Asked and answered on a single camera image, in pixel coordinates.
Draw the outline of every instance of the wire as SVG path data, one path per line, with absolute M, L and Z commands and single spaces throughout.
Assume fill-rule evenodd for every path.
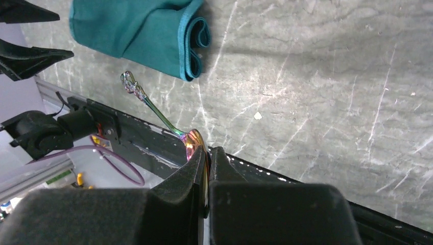
M 130 181 L 130 182 L 132 182 L 132 183 L 134 183 L 134 184 L 136 184 L 136 185 L 138 185 L 138 186 L 144 186 L 145 185 L 145 179 L 143 178 L 143 176 L 140 174 L 140 172 L 130 163 L 130 162 L 128 162 L 127 160 L 125 160 L 123 157 L 121 157 L 121 156 L 119 156 L 118 154 L 116 154 L 116 153 L 114 153 L 114 152 L 112 152 L 112 151 L 110 151 L 109 149 L 107 149 L 107 148 L 104 148 L 104 147 L 102 147 L 102 146 L 99 146 L 99 145 L 97 145 L 95 142 L 93 142 L 93 144 L 94 145 L 81 145 L 81 146 L 75 146 L 75 147 L 72 147 L 72 148 L 70 148 L 70 149 L 67 149 L 67 150 L 64 150 L 64 151 L 61 151 L 61 152 L 58 152 L 58 153 L 54 153 L 54 154 L 51 154 L 51 155 L 48 155 L 48 156 L 46 156 L 46 157 L 43 157 L 43 158 L 41 158 L 41 159 L 39 159 L 39 160 L 34 160 L 34 161 L 31 161 L 31 162 L 29 162 L 29 163 L 27 163 L 27 164 L 32 164 L 32 163 L 35 163 L 35 162 L 39 162 L 39 161 L 44 161 L 44 160 L 48 160 L 48 159 L 51 159 L 51 158 L 55 158 L 55 157 L 58 157 L 58 156 L 62 156 L 62 155 L 65 155 L 65 154 L 67 154 L 67 153 L 71 153 L 71 152 L 74 152 L 74 151 L 79 151 L 79 150 L 97 150 L 100 154 L 101 154 L 101 156 L 108 162 L 108 164 L 110 164 L 110 166 L 111 167 L 113 167 L 113 169 L 114 170 L 116 170 L 116 172 L 118 172 L 121 176 L 123 176 L 125 179 L 127 179 L 128 181 Z M 131 177 L 129 177 L 128 175 L 126 175 L 124 172 L 122 172 L 116 165 L 114 165 L 114 163 L 112 163 L 106 156 L 104 156 L 103 154 L 102 154 L 102 152 L 103 153 L 105 153 L 105 154 L 108 154 L 108 155 L 111 155 L 111 156 L 113 156 L 114 158 L 116 158 L 117 160 L 119 160 L 120 162 L 122 162 L 124 165 L 126 165 L 130 170 L 132 170 L 133 172 L 134 172 L 134 174 L 135 175 L 137 175 L 137 177 L 140 179 L 139 181 L 136 181 L 136 180 L 133 180 Z

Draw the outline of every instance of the gray marble surface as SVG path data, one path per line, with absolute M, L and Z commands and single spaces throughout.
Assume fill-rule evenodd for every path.
M 433 3 L 207 0 L 213 44 L 187 83 L 74 42 L 70 1 L 30 2 L 62 19 L 24 24 L 29 45 L 76 55 L 46 81 L 162 125 L 123 91 L 131 70 L 174 124 L 210 145 L 433 231 Z

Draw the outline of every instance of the purple cable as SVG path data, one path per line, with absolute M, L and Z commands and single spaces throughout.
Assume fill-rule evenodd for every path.
M 118 154 L 106 149 L 105 147 L 99 146 L 98 144 L 96 144 L 93 139 L 92 142 L 94 145 L 82 145 L 82 146 L 75 146 L 72 147 L 70 149 L 58 152 L 58 153 L 54 153 L 51 154 L 49 156 L 43 157 L 37 161 L 43 161 L 43 160 L 47 160 L 47 159 L 51 159 L 51 158 L 55 158 L 70 152 L 74 152 L 74 151 L 79 151 L 79 150 L 97 150 L 99 152 L 99 154 L 104 158 L 104 160 L 106 160 L 108 162 L 108 164 L 110 164 L 111 167 L 113 167 L 114 170 L 116 170 L 120 175 L 122 175 L 125 179 L 129 180 L 130 182 L 138 185 L 138 186 L 144 186 L 145 185 L 145 179 L 143 178 L 143 176 L 140 174 L 140 172 L 131 164 L 129 163 L 127 160 L 125 160 L 123 157 L 119 156 Z M 116 158 L 117 160 L 119 160 L 120 162 L 122 162 L 124 165 L 126 165 L 130 170 L 132 170 L 137 177 L 140 179 L 140 181 L 136 181 L 131 179 L 131 177 L 127 176 L 124 172 L 122 172 L 120 169 L 117 168 L 116 165 L 114 165 L 106 156 L 104 156 L 103 153 L 108 154 L 113 156 L 114 158 Z

